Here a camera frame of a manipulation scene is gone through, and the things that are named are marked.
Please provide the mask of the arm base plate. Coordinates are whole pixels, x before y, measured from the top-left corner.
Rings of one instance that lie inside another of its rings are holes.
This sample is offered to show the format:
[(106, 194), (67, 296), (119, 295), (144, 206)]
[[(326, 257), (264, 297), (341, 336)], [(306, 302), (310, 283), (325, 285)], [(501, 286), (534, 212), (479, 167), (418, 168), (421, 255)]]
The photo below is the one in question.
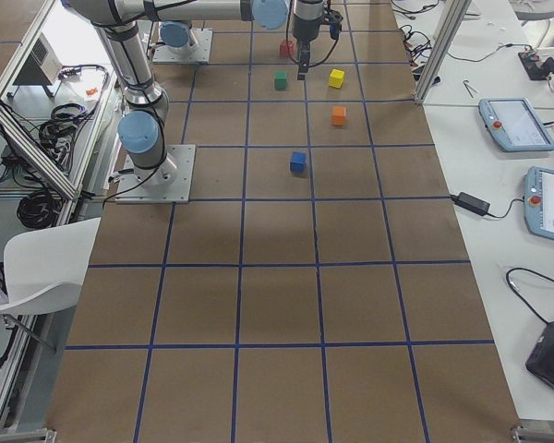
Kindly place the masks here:
[(184, 45), (158, 45), (151, 61), (159, 65), (206, 65), (211, 56), (212, 34), (212, 29), (191, 29)]
[(124, 167), (133, 169), (131, 174), (123, 174), (118, 183), (114, 201), (121, 204), (188, 203), (196, 146), (167, 145), (167, 157), (157, 172), (136, 169), (129, 155)]

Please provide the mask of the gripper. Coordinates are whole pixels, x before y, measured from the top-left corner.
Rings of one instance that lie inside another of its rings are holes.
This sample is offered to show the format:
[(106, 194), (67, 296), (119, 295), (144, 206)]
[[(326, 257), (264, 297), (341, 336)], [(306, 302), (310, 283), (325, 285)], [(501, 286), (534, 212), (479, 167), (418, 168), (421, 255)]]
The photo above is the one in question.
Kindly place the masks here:
[(298, 40), (297, 78), (305, 79), (310, 66), (310, 42), (319, 35), (323, 18), (323, 3), (320, 0), (295, 0), (293, 13), (293, 35)]

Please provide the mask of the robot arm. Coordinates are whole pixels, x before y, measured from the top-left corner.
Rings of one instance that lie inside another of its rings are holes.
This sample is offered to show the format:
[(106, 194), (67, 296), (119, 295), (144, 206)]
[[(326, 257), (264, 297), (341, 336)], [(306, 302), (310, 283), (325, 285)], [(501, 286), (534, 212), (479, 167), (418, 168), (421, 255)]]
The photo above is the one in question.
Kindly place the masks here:
[(97, 30), (121, 82), (130, 112), (117, 132), (134, 176), (146, 186), (173, 181), (177, 166), (165, 142), (168, 95), (154, 78), (138, 22), (188, 26), (192, 20), (241, 20), (275, 30), (289, 12), (284, 1), (72, 1), (70, 5)]
[(297, 78), (303, 80), (310, 69), (311, 43), (326, 24), (327, 8), (322, 1), (177, 1), (158, 4), (155, 12), (162, 23), (163, 43), (178, 49), (197, 45), (192, 20), (256, 21), (266, 30), (286, 27), (286, 38), (295, 39)]

